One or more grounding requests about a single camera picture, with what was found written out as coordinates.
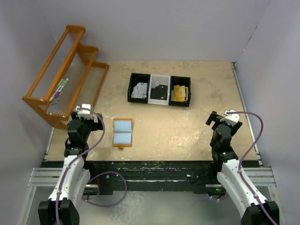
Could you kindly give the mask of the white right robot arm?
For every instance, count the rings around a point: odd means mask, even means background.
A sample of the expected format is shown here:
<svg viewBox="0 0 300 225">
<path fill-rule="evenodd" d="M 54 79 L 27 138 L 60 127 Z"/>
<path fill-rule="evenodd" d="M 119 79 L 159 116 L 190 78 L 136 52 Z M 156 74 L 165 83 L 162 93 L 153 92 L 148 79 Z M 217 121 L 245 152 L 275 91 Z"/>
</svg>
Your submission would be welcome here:
<svg viewBox="0 0 300 225">
<path fill-rule="evenodd" d="M 235 204 L 242 225 L 278 225 L 279 207 L 269 201 L 254 185 L 242 167 L 244 159 L 238 158 L 231 146 L 232 137 L 242 126 L 240 114 L 227 110 L 223 116 L 212 111 L 206 125 L 212 126 L 210 141 L 214 169 L 209 171 L 209 180 L 220 183 Z"/>
</svg>

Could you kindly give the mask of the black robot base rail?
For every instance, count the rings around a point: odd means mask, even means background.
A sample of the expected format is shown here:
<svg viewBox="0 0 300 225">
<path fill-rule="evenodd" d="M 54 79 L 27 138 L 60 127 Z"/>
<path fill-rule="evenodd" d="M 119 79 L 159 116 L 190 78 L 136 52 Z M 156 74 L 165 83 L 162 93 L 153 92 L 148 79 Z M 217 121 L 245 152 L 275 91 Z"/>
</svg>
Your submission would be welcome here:
<svg viewBox="0 0 300 225">
<path fill-rule="evenodd" d="M 192 192 L 221 198 L 225 189 L 217 182 L 211 161 L 89 161 L 99 194 L 114 191 Z"/>
</svg>

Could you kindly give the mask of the yellow leather card holder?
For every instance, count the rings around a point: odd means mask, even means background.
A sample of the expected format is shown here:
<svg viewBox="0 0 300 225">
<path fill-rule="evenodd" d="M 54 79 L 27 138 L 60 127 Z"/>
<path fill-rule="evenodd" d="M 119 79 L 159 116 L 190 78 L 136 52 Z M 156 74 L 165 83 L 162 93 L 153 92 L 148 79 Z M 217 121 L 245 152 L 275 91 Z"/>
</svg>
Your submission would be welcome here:
<svg viewBox="0 0 300 225">
<path fill-rule="evenodd" d="M 132 132 L 133 120 L 132 119 L 117 119 L 113 120 L 113 140 L 112 146 L 117 147 L 119 150 L 124 147 L 132 146 Z"/>
</svg>

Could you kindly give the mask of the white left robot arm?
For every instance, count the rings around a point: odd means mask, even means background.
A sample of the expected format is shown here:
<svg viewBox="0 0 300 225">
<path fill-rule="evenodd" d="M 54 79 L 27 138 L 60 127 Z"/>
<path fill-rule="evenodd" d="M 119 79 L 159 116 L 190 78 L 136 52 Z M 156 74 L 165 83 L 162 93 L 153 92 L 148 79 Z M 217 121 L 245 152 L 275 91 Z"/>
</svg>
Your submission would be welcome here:
<svg viewBox="0 0 300 225">
<path fill-rule="evenodd" d="M 86 157 L 91 148 L 87 140 L 92 131 L 105 131 L 103 116 L 87 108 L 71 113 L 67 124 L 63 168 L 59 180 L 48 197 L 38 206 L 42 225 L 77 225 L 80 221 L 77 206 L 86 184 L 96 180 L 97 173 L 85 168 Z"/>
</svg>

